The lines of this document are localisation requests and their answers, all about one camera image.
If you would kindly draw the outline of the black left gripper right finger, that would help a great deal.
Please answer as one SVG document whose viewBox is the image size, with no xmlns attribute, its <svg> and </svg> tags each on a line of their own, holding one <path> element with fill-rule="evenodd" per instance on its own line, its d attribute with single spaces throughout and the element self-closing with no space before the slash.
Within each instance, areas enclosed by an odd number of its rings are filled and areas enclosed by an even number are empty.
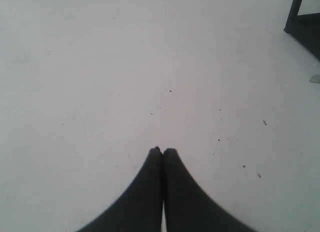
<svg viewBox="0 0 320 232">
<path fill-rule="evenodd" d="M 163 153 L 163 172 L 167 231 L 253 231 L 200 188 L 176 149 Z"/>
</svg>

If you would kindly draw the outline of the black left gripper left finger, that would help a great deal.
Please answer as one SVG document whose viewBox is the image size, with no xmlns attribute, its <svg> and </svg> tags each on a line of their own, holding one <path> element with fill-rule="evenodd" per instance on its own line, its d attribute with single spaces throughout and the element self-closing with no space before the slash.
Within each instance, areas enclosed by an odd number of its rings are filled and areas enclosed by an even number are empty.
<svg viewBox="0 0 320 232">
<path fill-rule="evenodd" d="M 161 231 L 162 172 L 163 155 L 154 147 L 123 194 L 79 231 Z"/>
</svg>

